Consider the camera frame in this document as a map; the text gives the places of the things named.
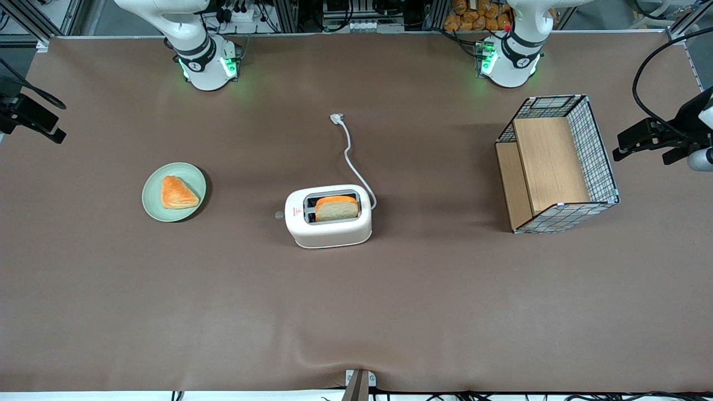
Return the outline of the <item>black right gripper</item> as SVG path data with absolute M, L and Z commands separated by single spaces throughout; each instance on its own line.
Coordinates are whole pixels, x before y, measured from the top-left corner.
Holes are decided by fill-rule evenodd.
M 21 125 L 61 144 L 66 133 L 58 127 L 58 117 L 28 96 L 1 91 L 1 134 L 12 134 Z

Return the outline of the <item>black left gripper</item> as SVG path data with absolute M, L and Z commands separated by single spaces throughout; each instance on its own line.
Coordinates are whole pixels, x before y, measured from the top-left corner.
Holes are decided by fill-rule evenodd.
M 687 135 L 693 144 L 711 146 L 712 87 L 683 104 L 674 122 L 674 127 Z M 655 119 L 645 118 L 617 134 L 617 142 L 613 160 L 621 162 L 632 153 L 675 147 L 677 135 Z

